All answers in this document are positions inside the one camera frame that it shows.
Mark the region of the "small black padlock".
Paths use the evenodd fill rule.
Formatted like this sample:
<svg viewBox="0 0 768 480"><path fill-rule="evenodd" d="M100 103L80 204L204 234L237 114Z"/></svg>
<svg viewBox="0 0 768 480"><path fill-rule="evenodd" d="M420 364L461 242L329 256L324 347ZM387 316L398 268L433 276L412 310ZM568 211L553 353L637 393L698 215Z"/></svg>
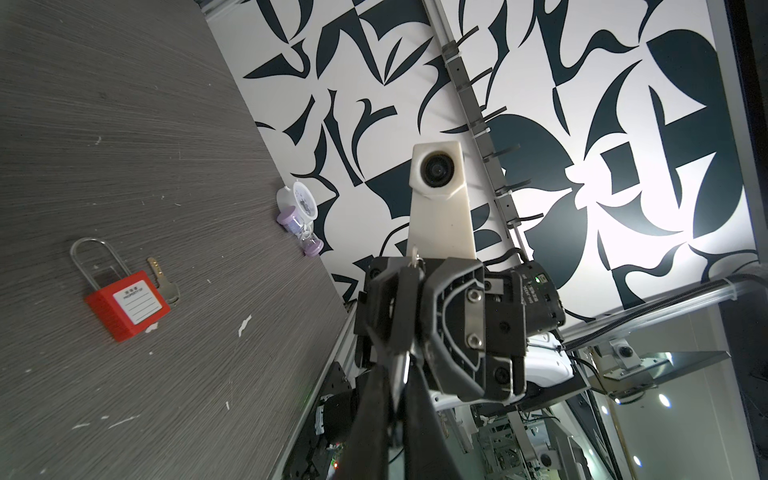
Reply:
<svg viewBox="0 0 768 480"><path fill-rule="evenodd" d="M413 352L405 351L396 354L389 370L392 410L397 413L404 397L404 391L409 381Z"/></svg>

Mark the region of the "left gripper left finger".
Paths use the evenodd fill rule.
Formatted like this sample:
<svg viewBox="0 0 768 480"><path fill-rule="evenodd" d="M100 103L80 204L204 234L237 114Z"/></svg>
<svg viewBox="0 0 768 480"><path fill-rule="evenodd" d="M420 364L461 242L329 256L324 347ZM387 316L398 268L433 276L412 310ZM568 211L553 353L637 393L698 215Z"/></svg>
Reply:
<svg viewBox="0 0 768 480"><path fill-rule="evenodd" d="M391 403L387 369L377 365L368 377L334 479L388 478Z"/></svg>

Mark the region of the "small brass key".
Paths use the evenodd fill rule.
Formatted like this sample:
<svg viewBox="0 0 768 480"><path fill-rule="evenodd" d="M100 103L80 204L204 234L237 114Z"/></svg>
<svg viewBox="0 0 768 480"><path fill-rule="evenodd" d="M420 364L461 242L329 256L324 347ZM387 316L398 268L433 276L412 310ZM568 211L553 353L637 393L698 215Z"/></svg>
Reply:
<svg viewBox="0 0 768 480"><path fill-rule="evenodd" d="M148 257L147 263L155 275L159 294L170 307L174 307L180 301L180 290L178 285L171 282L166 277L158 261L154 257Z"/></svg>

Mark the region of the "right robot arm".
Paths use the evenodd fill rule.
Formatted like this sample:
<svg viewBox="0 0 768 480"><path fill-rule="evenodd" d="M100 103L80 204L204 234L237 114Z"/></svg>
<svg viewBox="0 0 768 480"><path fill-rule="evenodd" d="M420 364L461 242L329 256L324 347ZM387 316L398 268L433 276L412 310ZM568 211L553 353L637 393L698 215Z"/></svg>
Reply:
<svg viewBox="0 0 768 480"><path fill-rule="evenodd" d="M565 312L549 275L530 261L491 271L479 260L378 257L358 294L354 362L366 370L396 332L396 302L406 300L411 358L436 410L513 405L574 373L559 338Z"/></svg>

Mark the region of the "red padlock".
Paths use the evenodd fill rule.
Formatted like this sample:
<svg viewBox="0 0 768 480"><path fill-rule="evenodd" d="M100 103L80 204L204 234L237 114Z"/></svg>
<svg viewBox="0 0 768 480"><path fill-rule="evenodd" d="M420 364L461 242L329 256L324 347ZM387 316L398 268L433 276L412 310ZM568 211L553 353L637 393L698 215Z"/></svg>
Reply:
<svg viewBox="0 0 768 480"><path fill-rule="evenodd" d="M107 286L101 286L80 261L79 249L86 243L104 247L122 269L123 276ZM170 305L147 273L132 273L108 242L94 237L80 238L71 245L69 255L93 289L85 297L85 303L116 342L123 342L147 331L171 311Z"/></svg>

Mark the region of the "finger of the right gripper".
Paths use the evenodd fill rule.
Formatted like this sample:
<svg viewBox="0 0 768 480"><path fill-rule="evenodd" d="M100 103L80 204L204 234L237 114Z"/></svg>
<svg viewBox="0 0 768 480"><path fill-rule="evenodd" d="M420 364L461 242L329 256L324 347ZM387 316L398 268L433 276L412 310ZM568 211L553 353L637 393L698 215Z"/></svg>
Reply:
<svg viewBox="0 0 768 480"><path fill-rule="evenodd" d="M478 260L428 258L419 340L428 388L460 399L496 399L485 351L485 269Z"/></svg>
<svg viewBox="0 0 768 480"><path fill-rule="evenodd" d="M358 295L355 364L391 365L416 342L423 270L405 257L378 257L369 264Z"/></svg>

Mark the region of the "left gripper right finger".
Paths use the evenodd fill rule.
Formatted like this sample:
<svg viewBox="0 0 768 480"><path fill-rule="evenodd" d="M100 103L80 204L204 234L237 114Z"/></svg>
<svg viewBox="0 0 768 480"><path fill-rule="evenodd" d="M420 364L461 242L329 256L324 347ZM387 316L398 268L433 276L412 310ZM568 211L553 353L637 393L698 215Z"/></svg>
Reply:
<svg viewBox="0 0 768 480"><path fill-rule="evenodd" d="M405 478L462 478L441 430L422 370L412 367L404 390Z"/></svg>

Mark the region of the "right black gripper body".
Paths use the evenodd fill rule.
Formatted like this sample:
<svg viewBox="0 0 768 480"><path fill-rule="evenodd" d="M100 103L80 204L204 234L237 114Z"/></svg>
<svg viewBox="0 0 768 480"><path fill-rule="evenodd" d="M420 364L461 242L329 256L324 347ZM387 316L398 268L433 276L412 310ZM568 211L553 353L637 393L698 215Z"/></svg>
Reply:
<svg viewBox="0 0 768 480"><path fill-rule="evenodd" d="M484 270L482 399L514 402L526 391L526 314L520 276Z"/></svg>

